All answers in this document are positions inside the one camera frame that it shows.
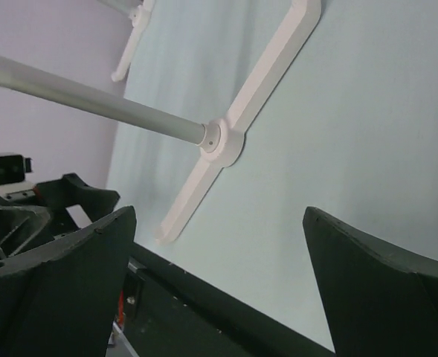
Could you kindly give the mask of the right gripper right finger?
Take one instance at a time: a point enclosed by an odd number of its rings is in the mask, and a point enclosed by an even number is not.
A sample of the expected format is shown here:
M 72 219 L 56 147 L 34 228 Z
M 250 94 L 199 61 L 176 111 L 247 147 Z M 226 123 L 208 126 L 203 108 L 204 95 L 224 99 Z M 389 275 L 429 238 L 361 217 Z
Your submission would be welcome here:
M 308 207 L 312 268 L 337 356 L 438 356 L 438 261 Z

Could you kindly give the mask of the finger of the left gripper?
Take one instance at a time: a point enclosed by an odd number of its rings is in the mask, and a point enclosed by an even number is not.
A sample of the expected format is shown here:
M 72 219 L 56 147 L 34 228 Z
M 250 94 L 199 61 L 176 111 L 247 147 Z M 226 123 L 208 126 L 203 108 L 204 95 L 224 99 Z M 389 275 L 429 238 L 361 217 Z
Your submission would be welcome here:
M 79 205 L 96 222 L 112 213 L 120 199 L 116 191 L 92 187 L 76 173 L 36 184 L 35 194 L 39 205 L 51 213 L 50 229 L 79 229 L 67 211 L 70 207 Z
M 0 205 L 0 258 L 5 259 L 54 241 L 47 208 Z

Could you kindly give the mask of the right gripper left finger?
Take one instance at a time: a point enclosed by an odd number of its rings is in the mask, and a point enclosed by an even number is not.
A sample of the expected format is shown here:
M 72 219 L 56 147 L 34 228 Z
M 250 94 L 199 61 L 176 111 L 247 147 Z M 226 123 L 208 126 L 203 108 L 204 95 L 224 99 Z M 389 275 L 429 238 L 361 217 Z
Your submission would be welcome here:
M 126 206 L 0 260 L 0 356 L 104 356 L 135 228 Z

